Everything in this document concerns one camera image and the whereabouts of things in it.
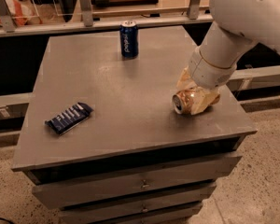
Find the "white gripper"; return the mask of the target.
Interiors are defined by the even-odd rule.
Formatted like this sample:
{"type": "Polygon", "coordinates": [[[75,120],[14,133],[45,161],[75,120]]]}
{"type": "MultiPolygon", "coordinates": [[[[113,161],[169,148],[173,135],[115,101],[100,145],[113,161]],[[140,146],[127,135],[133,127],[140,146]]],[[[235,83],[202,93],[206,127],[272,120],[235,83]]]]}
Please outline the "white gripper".
{"type": "Polygon", "coordinates": [[[190,114],[200,114],[208,106],[216,104],[220,99],[220,93],[215,88],[225,85],[235,70],[235,64],[228,68],[213,66],[203,58],[200,49],[196,48],[189,59],[189,68],[183,69],[176,83],[179,91],[194,88],[196,84],[199,86],[190,96],[192,99],[190,114]]]}

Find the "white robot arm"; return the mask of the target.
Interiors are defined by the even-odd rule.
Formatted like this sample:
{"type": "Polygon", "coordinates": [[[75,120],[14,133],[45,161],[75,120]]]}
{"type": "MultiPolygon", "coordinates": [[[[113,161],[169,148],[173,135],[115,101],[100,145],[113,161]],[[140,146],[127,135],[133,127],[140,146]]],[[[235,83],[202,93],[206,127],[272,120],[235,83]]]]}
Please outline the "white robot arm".
{"type": "Polygon", "coordinates": [[[178,114],[200,114],[217,103],[218,89],[258,43],[280,55],[280,0],[210,0],[209,8],[214,21],[176,84],[178,114]]]}

